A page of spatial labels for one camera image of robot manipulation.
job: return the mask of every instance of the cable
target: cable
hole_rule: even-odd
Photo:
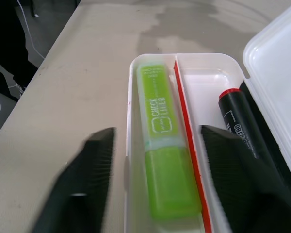
[[[29,27],[28,27],[28,23],[27,23],[27,20],[26,20],[26,16],[25,16],[24,9],[23,9],[23,7],[21,6],[19,0],[16,0],[16,1],[18,2],[19,7],[20,7],[20,9],[21,9],[21,11],[22,11],[22,13],[23,13],[23,16],[24,16],[24,19],[25,19],[25,23],[26,23],[26,27],[27,27],[27,30],[28,30],[28,34],[29,34],[29,37],[30,37],[30,40],[31,40],[32,47],[33,47],[34,51],[36,51],[36,52],[39,54],[40,57],[42,57],[43,59],[45,59],[44,56],[42,56],[42,55],[38,52],[38,50],[36,50],[36,48],[35,48],[35,46],[34,46],[34,43],[33,43],[33,40],[32,40],[32,37],[31,37],[31,34],[30,34],[30,31],[29,31]]]

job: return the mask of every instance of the floor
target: floor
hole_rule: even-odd
[[[39,17],[33,18],[28,6],[23,6],[30,33],[35,48],[44,57],[49,52],[60,32],[70,19],[75,10],[74,0],[34,0],[35,13]],[[29,61],[39,67],[43,59],[34,51],[25,25],[24,16],[20,7],[16,12],[23,25],[26,34],[26,47],[29,53]],[[13,76],[0,66],[0,72],[4,74],[13,96],[19,98],[19,90],[15,87]]]

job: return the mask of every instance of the table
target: table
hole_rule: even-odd
[[[93,132],[116,127],[104,232],[123,232],[129,65],[143,53],[222,52],[291,0],[82,0],[0,131],[0,232],[29,231],[52,182]]]

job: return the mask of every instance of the green highlighter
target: green highlighter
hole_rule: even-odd
[[[201,202],[165,65],[139,65],[137,84],[152,217],[196,216]]]

